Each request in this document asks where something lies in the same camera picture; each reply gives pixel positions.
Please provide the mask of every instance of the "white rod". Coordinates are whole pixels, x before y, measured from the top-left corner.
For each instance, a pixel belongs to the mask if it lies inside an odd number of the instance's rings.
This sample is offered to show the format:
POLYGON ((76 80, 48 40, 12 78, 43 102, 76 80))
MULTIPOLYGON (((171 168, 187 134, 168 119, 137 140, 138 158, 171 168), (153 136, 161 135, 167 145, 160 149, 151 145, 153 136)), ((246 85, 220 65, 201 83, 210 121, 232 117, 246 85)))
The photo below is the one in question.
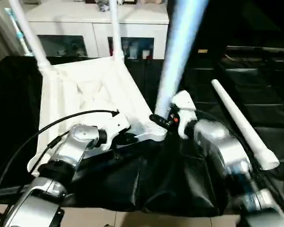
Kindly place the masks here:
POLYGON ((9 0, 10 6, 13 10, 13 13, 15 14, 15 17, 17 18, 17 21, 24 33, 24 36, 32 48, 32 51, 34 53, 34 56, 37 60, 38 67, 40 69, 48 68, 51 66, 49 61, 46 58, 45 51, 41 45, 41 42, 37 35, 32 31, 32 29, 29 26, 29 23, 25 17, 24 11, 22 9, 22 6, 20 4, 19 0, 9 0))
POLYGON ((124 54, 121 47, 120 26, 117 12, 117 1, 109 0, 109 10, 113 27, 113 48, 114 58, 121 58, 124 60, 124 54))
POLYGON ((280 162, 275 154, 269 150, 262 139, 259 137, 254 128, 250 125, 246 117, 236 106, 231 97, 227 94, 225 89, 219 83, 218 80, 212 80, 212 85, 218 93, 220 99, 223 101, 226 109, 230 113, 231 117, 235 121, 237 127, 240 129, 246 142, 253 151, 255 158, 262 166, 263 170, 271 170, 279 166, 280 162))
POLYGON ((167 118, 208 0, 177 0, 161 75, 155 114, 167 118))

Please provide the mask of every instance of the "black fabric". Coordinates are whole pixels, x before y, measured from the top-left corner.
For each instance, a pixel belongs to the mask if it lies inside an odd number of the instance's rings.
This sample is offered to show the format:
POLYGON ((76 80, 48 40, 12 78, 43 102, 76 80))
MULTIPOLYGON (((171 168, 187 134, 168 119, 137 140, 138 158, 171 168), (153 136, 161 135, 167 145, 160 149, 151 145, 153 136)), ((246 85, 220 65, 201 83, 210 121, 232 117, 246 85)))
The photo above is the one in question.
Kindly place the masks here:
MULTIPOLYGON (((59 64, 84 59, 49 60, 59 64)), ((125 64, 154 110, 162 61, 125 64)), ((212 79, 219 79, 280 159, 277 169, 260 174, 284 203, 284 63, 227 61, 214 65, 202 61, 186 66, 180 89, 189 91, 197 109, 214 115, 240 134, 212 88, 212 79)), ((0 169, 38 128, 41 84, 33 58, 7 57, 0 62, 0 169)), ((36 140, 15 160, 5 187, 31 181, 26 165, 35 152, 36 140)), ((12 192, 5 190, 1 201, 12 192)), ((189 217, 221 215, 228 203, 226 188, 207 154, 192 141, 181 140, 177 133, 169 133, 163 142, 144 141, 84 160, 69 192, 65 206, 189 217)))

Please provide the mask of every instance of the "cabinet door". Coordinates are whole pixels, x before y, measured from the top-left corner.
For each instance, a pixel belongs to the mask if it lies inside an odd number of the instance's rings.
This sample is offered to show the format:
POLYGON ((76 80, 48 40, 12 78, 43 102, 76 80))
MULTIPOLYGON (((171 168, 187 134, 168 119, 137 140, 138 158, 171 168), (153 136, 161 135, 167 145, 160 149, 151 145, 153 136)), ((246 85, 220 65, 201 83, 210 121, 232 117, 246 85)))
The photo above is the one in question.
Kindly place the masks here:
MULTIPOLYGON (((112 53, 111 24, 95 23, 94 31, 100 57, 112 53)), ((121 45, 125 58, 164 59, 168 25, 120 24, 121 45)))
POLYGON ((47 56, 99 57, 90 23, 30 22, 47 56))

